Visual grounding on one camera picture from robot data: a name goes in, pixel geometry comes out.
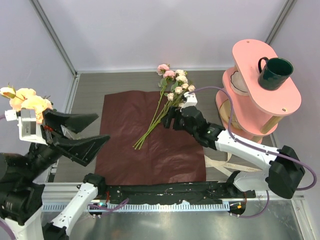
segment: pink rose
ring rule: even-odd
[[[170,70],[170,68],[168,67],[167,64],[161,64],[157,67],[156,72],[158,73],[158,75],[162,75],[164,74],[164,72]]]
[[[172,71],[172,70],[166,71],[166,72],[163,74],[163,77],[164,77],[164,78],[167,78],[167,77],[174,78],[175,76],[176,76],[176,74],[175,74],[175,72]]]
[[[44,120],[42,112],[46,109],[52,109],[52,104],[48,99],[43,99],[40,96],[30,96],[21,104],[22,109],[33,109],[35,111],[36,123],[41,124]]]

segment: brown fabric sheet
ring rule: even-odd
[[[126,91],[104,96],[100,134],[110,140],[100,150],[95,173],[108,185],[154,185],[206,180],[203,148],[185,131],[159,124],[140,150],[133,145],[148,130],[158,91]],[[162,107],[167,101],[163,97]]]

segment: mug handle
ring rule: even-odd
[[[262,68],[261,68],[261,61],[262,61],[262,60],[265,60],[265,64],[267,64],[267,62],[269,61],[269,58],[267,58],[266,56],[264,56],[264,57],[262,57],[262,58],[259,59],[259,61],[258,61],[259,73],[262,72]]]

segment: white wall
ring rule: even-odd
[[[33,88],[65,110],[72,74],[27,0],[2,0],[0,7],[0,87]],[[0,115],[10,109],[0,98]],[[0,152],[25,154],[30,143],[19,140],[17,121],[0,121]]]
[[[288,59],[292,79],[302,96],[301,107],[285,117],[275,135],[281,145],[293,147],[301,161],[308,163],[320,177],[320,1],[298,0],[271,46],[279,57]],[[311,182],[310,175],[304,185]],[[320,182],[305,197],[314,222],[320,222]]]
[[[40,0],[78,71],[225,68],[264,41],[285,0]]]

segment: pink shelf board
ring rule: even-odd
[[[216,106],[218,107],[218,109],[220,109],[221,105],[226,101],[228,100],[228,97],[226,96],[226,94],[222,91],[218,91],[216,96],[215,96],[215,103],[216,103]],[[222,121],[222,124],[223,126],[228,129],[228,123],[225,122],[222,117],[220,116],[221,118],[221,121]],[[235,128],[231,125],[231,132],[242,137],[242,138],[245,138],[245,139],[248,139],[248,140],[251,140],[254,136],[241,130],[241,129],[238,129],[238,128]]]
[[[249,96],[241,96],[235,93],[231,88],[231,75],[234,74],[236,69],[234,67],[226,70],[222,77],[224,88],[230,95],[234,113],[236,115],[238,124],[247,133],[254,136],[267,136],[276,130],[278,124],[276,124],[269,132],[262,134],[260,129],[265,123],[272,117],[270,114],[261,111],[252,102]]]
[[[259,40],[245,39],[238,41],[233,46],[232,54],[235,65],[249,91],[249,96],[260,110],[273,116],[282,117],[294,113],[300,107],[301,95],[291,77],[274,91],[265,90],[258,84],[259,59],[278,57],[271,46]],[[265,61],[263,60],[261,67],[263,68],[264,65]]]

